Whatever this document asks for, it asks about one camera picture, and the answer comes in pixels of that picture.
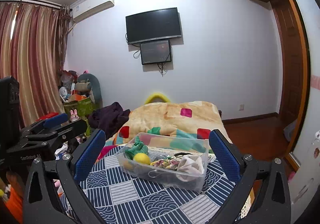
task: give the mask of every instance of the dark purple clothing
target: dark purple clothing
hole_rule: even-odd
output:
[[[123,111],[118,102],[95,110],[88,118],[92,128],[99,128],[106,134],[106,140],[112,137],[129,120],[130,110]]]

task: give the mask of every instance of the yellow arch object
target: yellow arch object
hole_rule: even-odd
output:
[[[151,101],[155,98],[160,98],[161,100],[163,100],[163,102],[170,102],[170,99],[167,98],[165,95],[159,93],[159,92],[156,92],[156,93],[152,93],[148,98],[147,100],[145,101],[145,105],[146,104],[149,104],[151,103]]]

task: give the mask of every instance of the air conditioner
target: air conditioner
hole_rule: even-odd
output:
[[[85,0],[73,9],[73,19],[78,23],[113,6],[115,6],[115,0]]]

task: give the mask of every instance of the beige blanket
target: beige blanket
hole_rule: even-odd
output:
[[[214,104],[205,101],[182,104],[149,103],[133,110],[129,121],[107,140],[106,146],[127,143],[140,132],[207,139],[210,131],[214,129],[219,129],[231,143]]]

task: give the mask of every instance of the blue gripper pad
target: blue gripper pad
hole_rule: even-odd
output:
[[[77,183],[87,179],[94,163],[96,162],[96,159],[106,143],[106,135],[104,131],[98,130],[95,136],[92,135],[85,143],[81,144],[87,145],[87,147],[80,155],[78,161],[75,163],[74,179]]]
[[[229,181],[238,183],[241,179],[240,166],[215,130],[209,134],[209,145],[216,155]]]
[[[68,121],[68,115],[66,113],[54,116],[52,118],[48,118],[44,121],[43,127],[50,129],[57,125],[61,125],[64,122]]]

